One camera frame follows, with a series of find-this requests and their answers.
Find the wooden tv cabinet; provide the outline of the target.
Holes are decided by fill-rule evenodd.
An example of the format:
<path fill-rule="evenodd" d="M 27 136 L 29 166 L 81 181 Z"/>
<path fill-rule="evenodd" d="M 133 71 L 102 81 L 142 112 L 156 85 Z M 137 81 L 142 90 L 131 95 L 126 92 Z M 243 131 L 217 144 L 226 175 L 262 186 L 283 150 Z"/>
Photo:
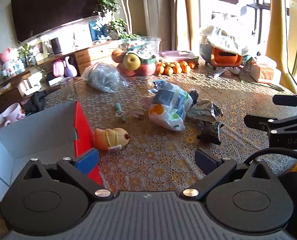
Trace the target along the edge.
<path fill-rule="evenodd" d="M 115 41 L 107 41 L 104 43 L 96 44 L 90 48 L 80 49 L 72 53 L 68 53 L 67 56 L 70 57 L 69 63 L 73 64 L 77 70 L 77 75 L 80 76 L 84 70 L 97 63 L 107 63 L 117 66 L 117 63 L 112 60 L 111 54 L 117 48 Z M 46 81 L 47 74 L 53 71 L 53 63 L 55 61 L 62 60 L 66 55 L 57 55 L 52 58 L 48 58 L 41 61 L 41 64 L 35 65 L 30 68 L 26 68 L 23 72 L 16 74 L 12 77 L 8 77 L 5 81 L 0 84 L 0 88 L 7 84 L 11 85 L 10 90 L 0 94 L 0 113 L 5 110 L 9 105 L 14 102 L 20 102 L 26 99 L 28 96 L 21 90 L 20 84 L 24 82 L 35 73 L 41 73 L 42 77 L 40 79 L 41 89 L 55 89 L 57 84 L 49 85 Z"/>

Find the white printed plastic bag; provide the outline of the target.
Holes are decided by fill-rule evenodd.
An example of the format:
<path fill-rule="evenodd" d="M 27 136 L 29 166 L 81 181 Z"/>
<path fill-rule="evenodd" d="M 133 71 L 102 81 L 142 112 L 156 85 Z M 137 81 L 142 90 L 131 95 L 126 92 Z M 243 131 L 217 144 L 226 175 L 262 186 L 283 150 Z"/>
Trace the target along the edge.
<path fill-rule="evenodd" d="M 158 126 L 182 132 L 185 130 L 184 121 L 192 104 L 193 99 L 188 92 L 178 85 L 166 82 L 153 97 L 148 117 Z"/>

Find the pile of orange tangerines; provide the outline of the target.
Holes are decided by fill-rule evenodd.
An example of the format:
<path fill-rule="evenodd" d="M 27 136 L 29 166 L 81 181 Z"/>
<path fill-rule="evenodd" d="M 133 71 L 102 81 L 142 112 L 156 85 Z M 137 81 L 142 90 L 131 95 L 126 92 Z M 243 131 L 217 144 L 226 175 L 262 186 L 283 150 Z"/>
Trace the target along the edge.
<path fill-rule="evenodd" d="M 156 72 L 159 75 L 188 74 L 192 69 L 197 67 L 197 63 L 188 61 L 177 62 L 157 62 Z"/>

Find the silver foil snack bag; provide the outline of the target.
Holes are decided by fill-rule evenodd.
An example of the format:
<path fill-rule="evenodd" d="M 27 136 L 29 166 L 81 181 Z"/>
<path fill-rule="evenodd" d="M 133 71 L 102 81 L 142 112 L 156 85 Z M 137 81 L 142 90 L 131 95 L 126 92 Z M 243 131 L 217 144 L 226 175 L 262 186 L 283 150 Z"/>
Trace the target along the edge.
<path fill-rule="evenodd" d="M 218 117 L 223 117 L 221 107 L 203 99 L 189 109 L 187 117 L 200 124 L 201 133 L 197 136 L 198 140 L 205 144 L 221 145 L 220 129 L 224 126 L 218 121 Z"/>

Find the pink plush toy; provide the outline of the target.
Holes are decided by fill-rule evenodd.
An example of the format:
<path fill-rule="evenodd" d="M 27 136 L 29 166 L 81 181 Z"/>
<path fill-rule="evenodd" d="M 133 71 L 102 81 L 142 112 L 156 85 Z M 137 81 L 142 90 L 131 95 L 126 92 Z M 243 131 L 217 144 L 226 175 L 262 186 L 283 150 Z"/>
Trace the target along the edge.
<path fill-rule="evenodd" d="M 7 48 L 5 51 L 0 53 L 0 62 L 2 64 L 1 73 L 5 77 L 11 76 L 16 72 L 25 69 L 16 48 Z"/>

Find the blue white snack packet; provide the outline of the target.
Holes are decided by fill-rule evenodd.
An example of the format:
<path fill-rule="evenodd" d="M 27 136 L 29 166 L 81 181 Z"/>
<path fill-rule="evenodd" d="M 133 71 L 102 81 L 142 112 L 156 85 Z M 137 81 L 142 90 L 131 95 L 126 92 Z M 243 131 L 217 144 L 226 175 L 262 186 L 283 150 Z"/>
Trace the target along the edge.
<path fill-rule="evenodd" d="M 164 83 L 166 83 L 165 79 L 153 80 L 154 87 L 150 88 L 148 92 L 151 94 L 156 94 Z"/>

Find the clear plastic fruit bowl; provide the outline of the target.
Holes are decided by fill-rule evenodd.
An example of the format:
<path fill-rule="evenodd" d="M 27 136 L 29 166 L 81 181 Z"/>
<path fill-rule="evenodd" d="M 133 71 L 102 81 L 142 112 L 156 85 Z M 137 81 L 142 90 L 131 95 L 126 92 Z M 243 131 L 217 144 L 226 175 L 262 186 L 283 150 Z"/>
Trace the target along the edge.
<path fill-rule="evenodd" d="M 162 39 L 153 36 L 124 38 L 117 41 L 118 48 L 125 54 L 135 54 L 143 64 L 156 63 Z"/>

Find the pink white mug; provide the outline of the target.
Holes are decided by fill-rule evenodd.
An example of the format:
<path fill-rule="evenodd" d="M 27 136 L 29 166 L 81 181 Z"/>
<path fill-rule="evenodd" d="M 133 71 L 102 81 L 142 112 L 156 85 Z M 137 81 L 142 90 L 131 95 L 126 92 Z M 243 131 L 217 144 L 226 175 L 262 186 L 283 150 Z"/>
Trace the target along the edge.
<path fill-rule="evenodd" d="M 0 128 L 25 118 L 24 110 L 20 103 L 10 105 L 0 114 Z"/>

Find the orange dog toy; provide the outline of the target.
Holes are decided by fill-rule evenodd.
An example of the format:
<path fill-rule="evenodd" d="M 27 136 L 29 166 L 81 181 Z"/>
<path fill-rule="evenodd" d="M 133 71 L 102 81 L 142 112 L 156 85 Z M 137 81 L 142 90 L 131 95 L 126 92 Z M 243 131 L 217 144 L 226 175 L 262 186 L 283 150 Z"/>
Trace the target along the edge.
<path fill-rule="evenodd" d="M 94 131 L 95 148 L 101 151 L 121 150 L 129 143 L 130 135 L 122 128 L 99 129 Z"/>

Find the red cardboard box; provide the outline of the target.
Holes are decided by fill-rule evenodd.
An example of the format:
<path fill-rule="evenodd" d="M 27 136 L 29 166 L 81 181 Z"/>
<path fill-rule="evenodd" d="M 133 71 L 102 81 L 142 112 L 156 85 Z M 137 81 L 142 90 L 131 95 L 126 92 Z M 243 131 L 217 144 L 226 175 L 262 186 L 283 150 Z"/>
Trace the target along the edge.
<path fill-rule="evenodd" d="M 94 147 L 94 136 L 79 101 L 46 108 L 0 129 L 0 203 L 32 158 L 53 164 Z"/>

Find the black television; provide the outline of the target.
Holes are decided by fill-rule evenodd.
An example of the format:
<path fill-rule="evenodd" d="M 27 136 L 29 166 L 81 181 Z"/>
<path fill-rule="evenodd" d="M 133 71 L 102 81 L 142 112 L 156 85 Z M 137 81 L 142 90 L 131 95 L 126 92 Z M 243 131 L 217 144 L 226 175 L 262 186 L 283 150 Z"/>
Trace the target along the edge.
<path fill-rule="evenodd" d="M 98 0 L 11 0 L 18 42 L 51 29 L 89 18 L 99 7 Z"/>

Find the orange white paper bag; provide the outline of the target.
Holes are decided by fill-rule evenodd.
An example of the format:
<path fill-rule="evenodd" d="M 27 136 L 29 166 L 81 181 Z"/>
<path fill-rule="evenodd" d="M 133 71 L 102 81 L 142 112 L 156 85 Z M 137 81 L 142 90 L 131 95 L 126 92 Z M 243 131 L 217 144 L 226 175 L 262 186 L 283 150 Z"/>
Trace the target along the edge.
<path fill-rule="evenodd" d="M 241 68 L 238 75 L 240 80 L 247 82 L 272 83 L 277 63 L 267 57 L 250 57 Z"/>

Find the clear bag with dark contents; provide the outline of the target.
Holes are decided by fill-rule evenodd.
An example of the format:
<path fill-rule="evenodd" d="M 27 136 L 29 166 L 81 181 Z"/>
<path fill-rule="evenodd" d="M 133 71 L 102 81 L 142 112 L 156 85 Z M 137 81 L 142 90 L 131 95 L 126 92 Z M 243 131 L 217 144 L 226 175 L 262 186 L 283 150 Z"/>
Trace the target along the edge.
<path fill-rule="evenodd" d="M 115 93 L 128 86 L 126 78 L 115 66 L 101 62 L 85 68 L 81 77 L 88 85 L 105 93 Z"/>

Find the purple vase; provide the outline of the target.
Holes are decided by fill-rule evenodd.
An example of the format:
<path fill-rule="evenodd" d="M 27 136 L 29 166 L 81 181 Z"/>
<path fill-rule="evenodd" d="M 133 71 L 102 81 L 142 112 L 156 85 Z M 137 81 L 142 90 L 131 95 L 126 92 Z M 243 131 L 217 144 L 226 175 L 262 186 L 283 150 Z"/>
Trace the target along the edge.
<path fill-rule="evenodd" d="M 74 65 L 69 63 L 69 56 L 66 56 L 64 61 L 65 61 L 65 69 L 64 69 L 65 77 L 76 77 L 77 70 Z"/>

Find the clear flat plastic container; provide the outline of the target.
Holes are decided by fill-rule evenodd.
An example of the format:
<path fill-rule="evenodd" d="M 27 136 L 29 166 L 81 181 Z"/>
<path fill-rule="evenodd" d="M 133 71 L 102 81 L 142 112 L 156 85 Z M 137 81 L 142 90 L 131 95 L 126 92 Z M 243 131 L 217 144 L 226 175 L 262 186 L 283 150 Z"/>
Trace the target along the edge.
<path fill-rule="evenodd" d="M 199 62 L 199 57 L 194 55 L 192 51 L 179 50 L 161 51 L 159 52 L 159 59 L 168 63 L 186 61 L 187 63 L 198 64 Z"/>

